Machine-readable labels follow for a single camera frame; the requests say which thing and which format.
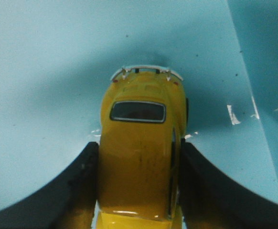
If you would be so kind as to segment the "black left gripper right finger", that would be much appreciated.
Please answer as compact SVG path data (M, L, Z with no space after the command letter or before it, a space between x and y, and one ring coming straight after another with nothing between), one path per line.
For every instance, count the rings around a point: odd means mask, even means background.
M232 180L189 142L180 154L180 205L188 229L278 229L278 204Z

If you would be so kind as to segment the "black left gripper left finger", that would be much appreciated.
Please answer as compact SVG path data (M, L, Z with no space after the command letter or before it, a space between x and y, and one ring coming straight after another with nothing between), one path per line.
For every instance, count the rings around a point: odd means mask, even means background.
M96 204L98 143L90 142L57 177L0 210L0 229L89 229Z

